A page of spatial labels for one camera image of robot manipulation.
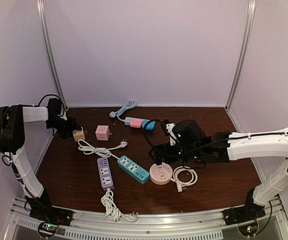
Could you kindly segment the beige cube socket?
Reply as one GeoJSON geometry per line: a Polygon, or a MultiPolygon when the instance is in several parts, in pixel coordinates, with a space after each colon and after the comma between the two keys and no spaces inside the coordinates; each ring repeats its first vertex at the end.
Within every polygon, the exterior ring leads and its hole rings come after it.
{"type": "Polygon", "coordinates": [[[79,140],[86,140],[88,131],[81,128],[81,130],[74,130],[72,133],[75,142],[78,142],[79,140]]]}

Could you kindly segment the pink cube socket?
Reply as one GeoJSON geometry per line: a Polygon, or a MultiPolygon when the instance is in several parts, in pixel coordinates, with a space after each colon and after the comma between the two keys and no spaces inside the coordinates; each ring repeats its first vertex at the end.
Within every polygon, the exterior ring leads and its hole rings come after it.
{"type": "Polygon", "coordinates": [[[98,141],[109,141],[112,131],[108,125],[98,125],[95,131],[96,139],[98,141]]]}

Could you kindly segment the round pink power socket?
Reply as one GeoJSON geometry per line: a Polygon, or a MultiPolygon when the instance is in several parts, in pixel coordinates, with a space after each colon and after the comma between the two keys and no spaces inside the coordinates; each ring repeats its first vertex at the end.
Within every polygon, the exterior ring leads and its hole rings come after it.
{"type": "Polygon", "coordinates": [[[169,164],[153,164],[149,169],[150,180],[156,185],[166,185],[173,176],[173,169],[169,164]]]}

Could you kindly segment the purple power strip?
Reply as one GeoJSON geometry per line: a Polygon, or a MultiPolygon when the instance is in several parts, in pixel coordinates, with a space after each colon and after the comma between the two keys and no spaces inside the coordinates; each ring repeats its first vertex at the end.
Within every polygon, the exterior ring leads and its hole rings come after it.
{"type": "Polygon", "coordinates": [[[97,159],[98,173],[100,177],[100,184],[104,191],[114,189],[114,183],[109,166],[108,158],[101,157],[97,159]]]}

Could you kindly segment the teal usb power strip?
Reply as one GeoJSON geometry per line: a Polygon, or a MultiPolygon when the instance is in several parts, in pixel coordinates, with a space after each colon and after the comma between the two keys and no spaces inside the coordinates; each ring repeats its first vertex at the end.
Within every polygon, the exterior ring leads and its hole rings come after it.
{"type": "Polygon", "coordinates": [[[150,178],[148,171],[125,155],[117,160],[117,164],[121,169],[141,184],[145,184],[150,178]]]}

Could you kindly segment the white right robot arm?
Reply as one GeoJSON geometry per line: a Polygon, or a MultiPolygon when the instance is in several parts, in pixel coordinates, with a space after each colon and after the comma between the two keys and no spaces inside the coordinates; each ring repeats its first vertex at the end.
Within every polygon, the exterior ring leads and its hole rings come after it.
{"type": "Polygon", "coordinates": [[[276,131],[240,133],[217,132],[207,136],[195,120],[179,123],[162,121],[161,128],[170,142],[151,147],[149,157],[155,164],[183,163],[194,158],[207,163],[229,163],[246,158],[285,157],[282,165],[261,185],[250,190],[240,217],[250,221],[275,195],[288,187],[288,127],[276,131]]]}

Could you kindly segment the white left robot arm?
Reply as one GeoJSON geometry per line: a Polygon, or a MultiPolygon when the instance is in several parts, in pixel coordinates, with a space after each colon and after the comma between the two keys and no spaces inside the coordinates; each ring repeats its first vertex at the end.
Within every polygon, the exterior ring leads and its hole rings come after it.
{"type": "Polygon", "coordinates": [[[47,106],[42,106],[43,100],[37,105],[16,104],[0,107],[0,153],[5,165],[12,168],[15,178],[21,184],[28,200],[38,201],[36,213],[45,222],[51,222],[56,217],[55,209],[43,185],[37,179],[25,152],[25,124],[45,123],[47,129],[56,130],[59,137],[73,137],[74,131],[82,127],[77,120],[67,115],[67,110],[61,99],[48,94],[47,106]]]}

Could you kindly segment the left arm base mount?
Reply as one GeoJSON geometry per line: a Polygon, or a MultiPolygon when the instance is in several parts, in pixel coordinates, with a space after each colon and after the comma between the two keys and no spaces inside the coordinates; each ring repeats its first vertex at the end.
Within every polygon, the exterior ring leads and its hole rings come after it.
{"type": "Polygon", "coordinates": [[[51,238],[57,234],[59,227],[69,227],[73,215],[73,211],[58,207],[45,208],[40,204],[30,203],[29,216],[40,220],[37,232],[43,238],[51,238]]]}

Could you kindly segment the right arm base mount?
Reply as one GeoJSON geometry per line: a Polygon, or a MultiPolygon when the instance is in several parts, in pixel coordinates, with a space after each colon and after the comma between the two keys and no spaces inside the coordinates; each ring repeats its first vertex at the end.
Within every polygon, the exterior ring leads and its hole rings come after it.
{"type": "Polygon", "coordinates": [[[255,237],[259,232],[258,219],[264,217],[266,212],[263,206],[255,204],[240,207],[231,207],[222,211],[227,226],[237,225],[243,237],[255,237]]]}

